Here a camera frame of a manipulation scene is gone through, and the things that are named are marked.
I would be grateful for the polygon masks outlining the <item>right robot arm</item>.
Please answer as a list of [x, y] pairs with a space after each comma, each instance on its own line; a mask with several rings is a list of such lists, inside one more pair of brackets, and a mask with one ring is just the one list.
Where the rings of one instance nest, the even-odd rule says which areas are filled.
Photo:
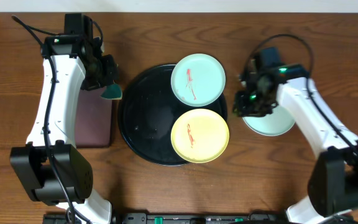
[[292, 223], [326, 223], [358, 209], [358, 136], [337, 118], [300, 64], [249, 66], [234, 98], [240, 117], [262, 118], [280, 106], [293, 118], [317, 161], [308, 195], [286, 210]]

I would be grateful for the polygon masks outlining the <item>mint green plate top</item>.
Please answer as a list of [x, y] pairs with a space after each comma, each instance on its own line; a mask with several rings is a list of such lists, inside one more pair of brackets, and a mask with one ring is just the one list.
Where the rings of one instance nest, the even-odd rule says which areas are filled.
[[182, 103], [202, 107], [221, 96], [226, 84], [226, 74], [214, 57], [191, 54], [174, 66], [170, 84], [174, 95]]

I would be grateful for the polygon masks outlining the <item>yellow plate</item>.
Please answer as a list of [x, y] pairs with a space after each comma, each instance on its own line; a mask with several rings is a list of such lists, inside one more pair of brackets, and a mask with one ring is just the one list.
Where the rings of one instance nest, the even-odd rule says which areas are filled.
[[192, 163], [207, 163], [218, 158], [229, 142], [229, 128], [216, 112], [194, 109], [182, 114], [171, 134], [174, 151]]

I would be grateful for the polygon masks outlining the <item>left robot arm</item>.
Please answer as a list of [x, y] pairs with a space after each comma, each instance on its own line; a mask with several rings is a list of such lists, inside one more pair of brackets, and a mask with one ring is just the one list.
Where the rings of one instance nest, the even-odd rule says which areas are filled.
[[44, 82], [34, 125], [25, 146], [13, 147], [10, 163], [34, 202], [65, 210], [68, 223], [112, 223], [111, 202], [93, 187], [91, 164], [77, 150], [80, 91], [114, 85], [117, 72], [102, 37], [47, 37], [42, 46]]

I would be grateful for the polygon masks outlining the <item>mint green plate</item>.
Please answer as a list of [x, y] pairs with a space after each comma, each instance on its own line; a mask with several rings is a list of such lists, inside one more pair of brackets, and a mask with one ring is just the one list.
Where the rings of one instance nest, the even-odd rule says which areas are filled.
[[272, 114], [264, 117], [243, 117], [245, 124], [253, 131], [264, 136], [279, 136], [295, 124], [291, 114], [283, 107], [277, 106], [273, 109]]
[[214, 57], [191, 54], [174, 66], [170, 84], [174, 95], [182, 103], [202, 107], [221, 96], [226, 84], [226, 74]]

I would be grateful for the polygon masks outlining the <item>green sponge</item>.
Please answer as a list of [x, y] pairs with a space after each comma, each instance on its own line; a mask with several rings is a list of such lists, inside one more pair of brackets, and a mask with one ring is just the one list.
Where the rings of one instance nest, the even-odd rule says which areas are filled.
[[101, 97], [106, 100], [121, 100], [122, 88], [117, 83], [108, 85], [101, 94]]

